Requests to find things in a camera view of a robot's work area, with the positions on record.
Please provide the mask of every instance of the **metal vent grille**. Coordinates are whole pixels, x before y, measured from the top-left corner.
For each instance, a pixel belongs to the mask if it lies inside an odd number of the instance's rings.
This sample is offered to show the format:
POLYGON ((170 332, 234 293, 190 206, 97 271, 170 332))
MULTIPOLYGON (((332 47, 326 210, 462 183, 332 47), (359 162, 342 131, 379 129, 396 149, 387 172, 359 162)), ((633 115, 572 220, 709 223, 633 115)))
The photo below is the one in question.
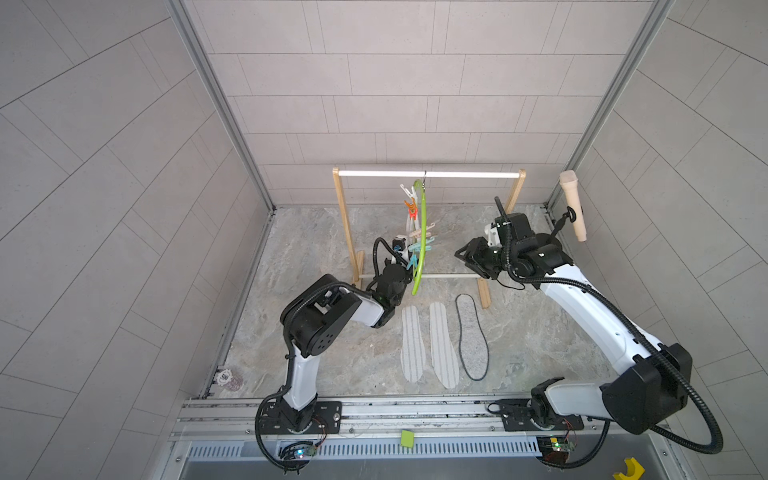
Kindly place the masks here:
MULTIPOLYGON (((290 442, 281 440, 280 446, 290 442)), ((278 445, 267 442, 276 453, 278 445)), ((417 438, 412 449, 400 445, 399 438, 328 439, 315 460, 354 460, 378 458, 478 458, 541 456, 534 436, 515 437, 439 437, 417 438)), ((193 442, 192 462, 263 460, 256 442, 193 442)))

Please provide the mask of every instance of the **marble floor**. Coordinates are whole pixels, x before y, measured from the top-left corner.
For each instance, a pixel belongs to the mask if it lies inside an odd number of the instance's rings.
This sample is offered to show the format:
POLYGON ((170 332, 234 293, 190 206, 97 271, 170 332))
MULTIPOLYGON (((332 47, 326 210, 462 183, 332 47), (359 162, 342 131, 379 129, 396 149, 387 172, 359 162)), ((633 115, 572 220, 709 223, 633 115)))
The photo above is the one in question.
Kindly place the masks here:
MULTIPOLYGON (((537 232, 551 230, 539 205, 519 205, 537 232)), ((428 221, 436 222, 433 248, 425 259, 425 273, 469 273, 453 253, 470 239, 483 235, 483 227, 498 214, 495 207, 445 205, 428 208, 428 221)), ((393 238, 404 229, 406 208, 352 207, 349 209, 357 250, 365 250, 365 271, 372 272, 370 252, 381 236, 393 238)), ((383 268, 383 249, 379 262, 383 268)), ((281 208, 256 271, 227 366, 242 375, 237 392, 219 397, 253 398, 275 392, 285 380, 285 344, 280 312, 296 295, 324 273, 351 280, 351 267, 338 208, 281 208)), ((502 278, 510 283, 506 275, 502 278)), ((417 383, 408 382, 400 366, 402 321, 400 310, 381 329, 349 323, 330 349, 323 353, 317 389, 321 396, 385 394, 439 394, 527 391, 554 376, 567 379, 609 379, 613 370, 588 335, 553 300, 528 286, 508 290, 490 283, 492 305, 480 308, 475 279, 424 279, 417 296, 409 286, 402 305, 419 309, 427 366, 417 383), (451 341, 458 354, 458 314, 455 298, 475 298, 480 323, 488 340, 487 376, 475 382, 462 369, 454 389, 447 390, 435 376, 430 359, 429 304, 443 302, 448 312, 451 341)))

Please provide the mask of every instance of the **white insole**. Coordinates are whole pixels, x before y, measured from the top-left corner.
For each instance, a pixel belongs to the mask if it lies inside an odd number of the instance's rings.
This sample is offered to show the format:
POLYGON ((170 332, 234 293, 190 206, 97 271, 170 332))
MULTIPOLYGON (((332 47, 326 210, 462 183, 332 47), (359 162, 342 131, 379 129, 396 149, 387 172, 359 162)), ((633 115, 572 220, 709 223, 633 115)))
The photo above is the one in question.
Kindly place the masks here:
POLYGON ((409 382, 418 382, 424 374, 427 363, 427 352, 422 341, 422 331, 419 327, 419 311, 415 306, 402 309, 402 350, 400 364, 402 374, 409 382))
POLYGON ((458 358, 448 335, 445 305, 440 302, 429 305, 429 342, 437 378, 445 388, 455 388, 458 385, 458 358))

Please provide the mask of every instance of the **yellow sticky note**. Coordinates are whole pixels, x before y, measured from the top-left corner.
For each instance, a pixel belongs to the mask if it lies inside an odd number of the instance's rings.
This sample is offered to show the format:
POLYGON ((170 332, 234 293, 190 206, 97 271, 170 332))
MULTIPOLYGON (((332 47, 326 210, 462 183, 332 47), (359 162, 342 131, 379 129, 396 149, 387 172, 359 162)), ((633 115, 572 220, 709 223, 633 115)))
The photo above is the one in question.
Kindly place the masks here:
POLYGON ((413 439, 414 435, 413 432, 409 432, 408 430, 402 430, 400 432, 400 445, 406 447, 407 449, 413 448, 413 439))

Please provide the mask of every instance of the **wooden clothes rack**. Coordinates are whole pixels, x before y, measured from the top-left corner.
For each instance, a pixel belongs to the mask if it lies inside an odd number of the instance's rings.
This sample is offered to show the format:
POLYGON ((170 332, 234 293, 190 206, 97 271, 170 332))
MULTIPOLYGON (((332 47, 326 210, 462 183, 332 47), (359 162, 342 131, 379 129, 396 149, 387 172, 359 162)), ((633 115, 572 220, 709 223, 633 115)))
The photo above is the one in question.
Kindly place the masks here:
MULTIPOLYGON (((336 186, 336 198, 339 201, 339 210, 341 220, 344 226, 344 236, 346 245, 349 249, 349 261, 352 264, 352 282, 362 288, 362 278, 371 277, 362 272, 365 252, 356 251, 352 239, 352 228, 349 225, 349 214, 346 209, 346 199, 344 197, 344 186, 341 177, 411 177, 411 178, 514 178, 515 181, 509 191, 509 197, 504 206, 505 211, 510 214, 520 196, 520 190, 525 182, 525 169, 517 172, 451 172, 451 171, 429 171, 429 170, 340 170, 333 168, 333 184, 336 186)), ((476 278, 478 279, 478 291, 482 307, 488 308, 491 305, 488 283, 477 273, 424 273, 422 278, 476 278)))

